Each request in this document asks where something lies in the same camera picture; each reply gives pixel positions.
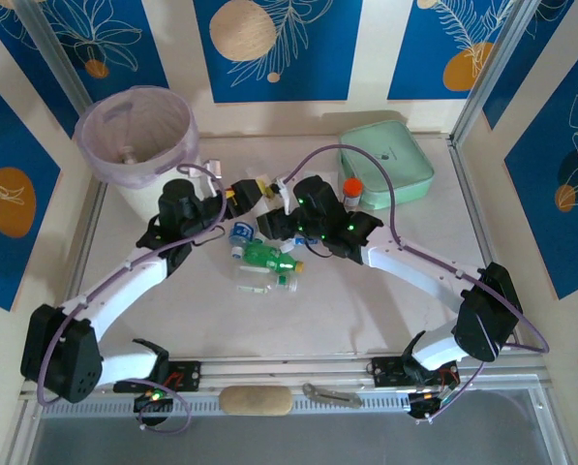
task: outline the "white table surface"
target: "white table surface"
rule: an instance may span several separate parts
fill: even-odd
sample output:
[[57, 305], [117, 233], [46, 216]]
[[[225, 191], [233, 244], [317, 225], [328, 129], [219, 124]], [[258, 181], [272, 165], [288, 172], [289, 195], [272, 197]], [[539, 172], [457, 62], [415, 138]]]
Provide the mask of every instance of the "white table surface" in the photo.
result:
[[[399, 233], [450, 259], [482, 264], [445, 139], [417, 140], [436, 175], [425, 198], [398, 206]], [[222, 161], [228, 186], [248, 173], [290, 171], [312, 150], [334, 142], [333, 137], [204, 139], [200, 150], [203, 160]], [[336, 179], [336, 152], [320, 154], [305, 171]], [[388, 210], [377, 215], [387, 223]], [[82, 288], [122, 262], [144, 231], [144, 222], [108, 188]], [[235, 289], [235, 260], [229, 252], [227, 238], [195, 249], [112, 326], [102, 345], [142, 337], [173, 357], [396, 353], [418, 331], [453, 318], [442, 304], [400, 278], [347, 260], [320, 259], [303, 247], [291, 252], [305, 263], [296, 294], [245, 294]]]

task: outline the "green plastic container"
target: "green plastic container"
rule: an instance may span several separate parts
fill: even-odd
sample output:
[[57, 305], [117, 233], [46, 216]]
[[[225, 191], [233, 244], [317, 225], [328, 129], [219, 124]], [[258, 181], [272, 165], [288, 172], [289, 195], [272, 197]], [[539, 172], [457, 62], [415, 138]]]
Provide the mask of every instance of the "green plastic container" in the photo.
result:
[[[394, 186], [396, 203], [411, 202], [428, 193], [435, 170], [407, 126], [400, 121], [383, 121], [362, 126], [340, 135], [340, 143], [355, 145], [377, 157]], [[390, 197], [383, 176], [363, 155], [340, 150], [340, 181], [356, 177], [364, 184], [360, 206], [377, 210], [390, 206]]]

